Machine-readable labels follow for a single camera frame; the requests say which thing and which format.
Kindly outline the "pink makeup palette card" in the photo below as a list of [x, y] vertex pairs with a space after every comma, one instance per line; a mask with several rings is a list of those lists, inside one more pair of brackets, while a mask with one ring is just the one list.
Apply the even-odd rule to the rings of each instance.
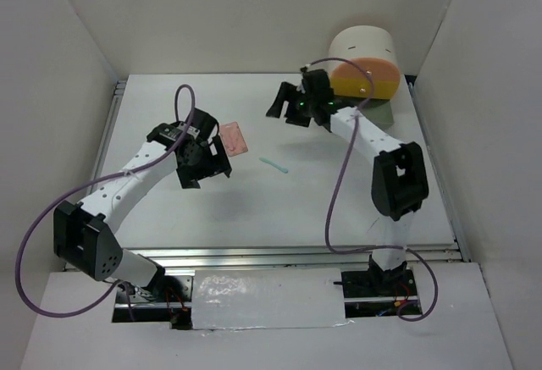
[[237, 122], [221, 124], [219, 126], [219, 135], [229, 157], [248, 152], [248, 146]]

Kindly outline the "cream round drawer organizer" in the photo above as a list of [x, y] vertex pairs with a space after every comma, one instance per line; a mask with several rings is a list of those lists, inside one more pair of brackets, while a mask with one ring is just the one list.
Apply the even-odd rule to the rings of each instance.
[[[363, 78], [373, 82], [368, 71], [364, 71], [351, 61], [354, 58], [382, 58], [397, 65], [394, 42], [390, 33], [379, 27], [369, 25], [352, 26], [340, 32], [330, 44], [329, 57], [332, 58], [327, 64], [329, 78], [332, 77], [331, 72], [339, 62], [344, 62], [356, 67], [362, 73]], [[345, 101], [349, 100], [354, 104], [366, 99], [337, 97]]]

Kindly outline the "orange drawer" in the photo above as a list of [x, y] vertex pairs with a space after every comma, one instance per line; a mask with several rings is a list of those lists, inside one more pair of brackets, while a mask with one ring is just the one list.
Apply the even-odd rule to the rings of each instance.
[[[400, 79], [400, 72], [397, 65], [386, 59], [354, 58], [351, 61], [364, 71], [368, 71], [374, 83], [377, 81], [398, 82]], [[344, 62], [339, 62], [331, 72], [331, 76], [335, 78], [364, 80], [362, 73], [356, 67]]]

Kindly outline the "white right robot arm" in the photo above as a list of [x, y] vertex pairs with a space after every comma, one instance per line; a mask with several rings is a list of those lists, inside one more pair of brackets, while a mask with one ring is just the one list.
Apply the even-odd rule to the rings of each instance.
[[299, 85], [280, 84], [266, 115], [300, 127], [315, 122], [347, 141], [349, 153], [369, 161], [371, 200], [386, 226], [383, 239], [370, 251], [367, 277], [354, 287], [387, 295], [406, 279], [407, 236], [429, 184], [422, 148], [415, 141], [397, 140], [364, 116], [360, 107], [367, 102], [336, 95], [325, 70], [304, 70]]

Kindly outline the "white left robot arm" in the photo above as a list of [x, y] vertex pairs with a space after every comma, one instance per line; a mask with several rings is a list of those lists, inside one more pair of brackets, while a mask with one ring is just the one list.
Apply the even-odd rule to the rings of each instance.
[[124, 249], [115, 234], [132, 209], [162, 179], [177, 174], [184, 189], [232, 168], [216, 132], [218, 121], [200, 109], [187, 124], [159, 124], [120, 176], [73, 204], [61, 202], [53, 213], [53, 251], [96, 281], [117, 279], [135, 286], [147, 301], [163, 298], [177, 280], [151, 259]]

